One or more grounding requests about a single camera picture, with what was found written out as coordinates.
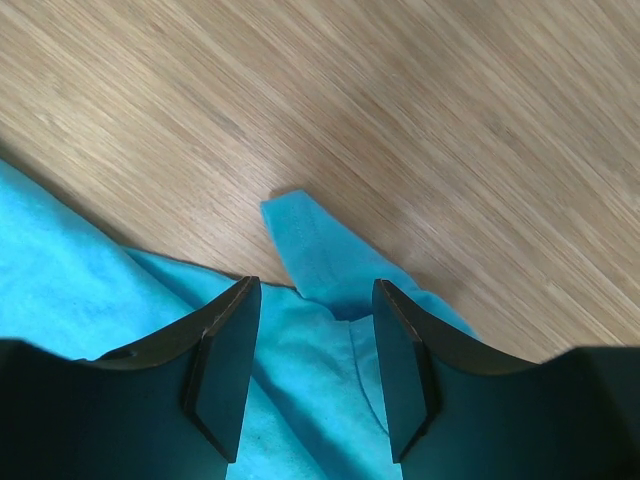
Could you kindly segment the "blue t shirt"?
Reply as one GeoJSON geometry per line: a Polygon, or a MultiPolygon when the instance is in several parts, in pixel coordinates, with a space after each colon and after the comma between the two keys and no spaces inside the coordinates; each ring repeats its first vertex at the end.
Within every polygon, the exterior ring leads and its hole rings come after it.
{"type": "MultiPolygon", "coordinates": [[[[372,288],[399,286],[461,331],[437,295],[294,190],[261,206],[292,279],[264,285],[232,479],[397,479],[372,288]]],[[[1,167],[1,333],[94,359],[204,306],[232,281],[121,246],[8,164],[1,167]]]]}

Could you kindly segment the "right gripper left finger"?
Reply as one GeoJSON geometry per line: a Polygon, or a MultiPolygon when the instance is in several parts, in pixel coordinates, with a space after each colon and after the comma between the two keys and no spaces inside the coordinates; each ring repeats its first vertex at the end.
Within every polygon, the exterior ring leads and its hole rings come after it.
{"type": "Polygon", "coordinates": [[[237,458],[261,286],[100,358],[1,344],[5,479],[222,479],[237,458]]]}

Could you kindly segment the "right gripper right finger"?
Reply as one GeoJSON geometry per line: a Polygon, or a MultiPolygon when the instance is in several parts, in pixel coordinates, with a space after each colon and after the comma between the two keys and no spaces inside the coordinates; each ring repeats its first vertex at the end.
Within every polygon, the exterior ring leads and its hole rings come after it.
{"type": "Polygon", "coordinates": [[[393,461],[406,479],[635,479],[639,351],[506,354],[373,288],[393,461]]]}

